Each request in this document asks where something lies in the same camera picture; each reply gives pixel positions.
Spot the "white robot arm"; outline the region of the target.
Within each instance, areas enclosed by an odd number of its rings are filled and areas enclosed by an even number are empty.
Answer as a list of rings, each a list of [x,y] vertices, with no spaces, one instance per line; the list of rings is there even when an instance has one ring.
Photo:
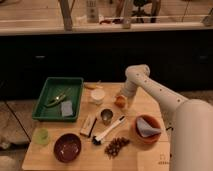
[[[149,75],[145,64],[127,67],[121,93],[133,98],[141,87],[172,113],[169,171],[213,171],[213,105],[188,99]]]

